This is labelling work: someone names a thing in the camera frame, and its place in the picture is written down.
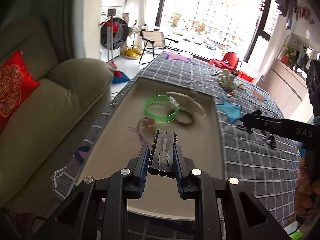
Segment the green bracelet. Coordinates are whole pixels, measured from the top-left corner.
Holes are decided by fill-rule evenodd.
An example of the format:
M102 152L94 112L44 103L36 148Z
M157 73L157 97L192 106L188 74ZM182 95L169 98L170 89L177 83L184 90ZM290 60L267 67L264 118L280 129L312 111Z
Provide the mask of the green bracelet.
M169 104L169 109L174 109L174 112L168 116L158 116L158 115L154 115L154 114L150 113L148 111L148 108L152 104L154 104L158 101L167 101ZM144 106L144 114L146 116L150 116L150 117L154 118L158 122L170 122L176 118L178 113L179 113L179 104L177 103L177 101L173 97L169 97L169 96L159 95L159 96L151 97L146 101L146 104Z

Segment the brown beaded bracelet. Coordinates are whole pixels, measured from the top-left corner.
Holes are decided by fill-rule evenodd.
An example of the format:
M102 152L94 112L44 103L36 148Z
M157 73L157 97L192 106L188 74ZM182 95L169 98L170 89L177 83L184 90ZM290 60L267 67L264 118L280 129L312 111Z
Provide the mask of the brown beaded bracelet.
M174 112L174 110L172 109L169 111L169 114L172 114L173 112ZM182 122L182 121L179 121L177 118L175 118L173 121L177 122L178 124L180 124L181 126L184 126L184 127L195 123L195 118L194 118L193 114L191 114L190 111L185 110L185 109L179 109L179 113L185 113L190 118L190 121L189 122Z

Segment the orange star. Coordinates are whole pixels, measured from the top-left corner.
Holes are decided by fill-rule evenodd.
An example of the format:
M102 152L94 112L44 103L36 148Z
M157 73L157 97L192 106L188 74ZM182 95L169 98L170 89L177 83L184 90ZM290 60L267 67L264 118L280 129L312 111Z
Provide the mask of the orange star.
M253 90L253 96L263 102L265 99L262 95L260 95L256 90Z

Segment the washing machine door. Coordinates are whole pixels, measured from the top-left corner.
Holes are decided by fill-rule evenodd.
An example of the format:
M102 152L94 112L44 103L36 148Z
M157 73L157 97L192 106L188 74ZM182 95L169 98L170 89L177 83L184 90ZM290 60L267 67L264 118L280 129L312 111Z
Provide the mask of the washing machine door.
M111 24L111 17L105 19L105 22ZM107 30L108 24L105 23L101 27L101 45L107 49ZM124 19L119 17L113 17L113 49L118 49L125 43L129 34L129 28Z

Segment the red cloth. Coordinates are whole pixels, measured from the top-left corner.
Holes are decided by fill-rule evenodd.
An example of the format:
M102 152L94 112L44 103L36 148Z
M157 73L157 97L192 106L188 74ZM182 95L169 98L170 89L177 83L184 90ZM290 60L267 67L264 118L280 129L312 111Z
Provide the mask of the red cloth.
M20 51L0 68L0 132L21 103L40 85L26 70Z
M217 60L215 58L210 60L209 64L212 65L212 66L216 66L218 68L221 68L221 69L228 69L230 71L236 70L236 68L233 68L230 64L225 63L225 62L223 62L221 60Z

